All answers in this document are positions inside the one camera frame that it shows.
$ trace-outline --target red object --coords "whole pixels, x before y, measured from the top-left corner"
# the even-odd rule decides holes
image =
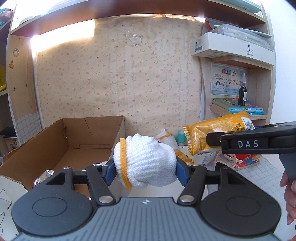
[[[235,154],[235,156],[239,160],[244,160],[248,155],[247,154]]]

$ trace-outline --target wallpaper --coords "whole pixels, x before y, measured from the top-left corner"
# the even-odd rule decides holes
[[[199,121],[201,71],[190,43],[202,23],[176,18],[96,20],[94,37],[37,55],[43,123],[60,118],[125,116],[126,135],[176,135]]]

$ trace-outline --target orange plastic packaging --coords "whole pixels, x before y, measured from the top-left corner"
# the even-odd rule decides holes
[[[204,120],[193,125],[183,126],[190,155],[203,152],[216,152],[221,147],[209,146],[206,136],[209,132],[245,131],[255,129],[246,111],[226,115],[215,119]]]

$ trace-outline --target blue book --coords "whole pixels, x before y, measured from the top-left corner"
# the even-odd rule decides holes
[[[232,114],[241,112],[241,111],[236,111],[236,110],[231,110],[230,111]],[[247,111],[248,115],[264,115],[265,112],[264,111]]]
[[[219,99],[212,98],[212,104],[218,105],[228,111],[263,111],[263,108],[253,104],[251,101],[246,100],[246,105],[238,105],[238,98]]]

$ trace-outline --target orange stripe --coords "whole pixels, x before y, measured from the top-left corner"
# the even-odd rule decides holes
[[[162,136],[162,137],[160,137],[160,138],[157,138],[157,140],[162,140],[163,138],[165,138],[165,137],[169,137],[169,136],[171,136],[171,135],[172,135],[171,133],[166,134],[166,135],[164,135],[164,136]]]
[[[121,178],[124,182],[126,190],[131,190],[131,183],[128,180],[127,174],[127,161],[126,161],[126,140],[124,138],[120,138],[120,172]]]

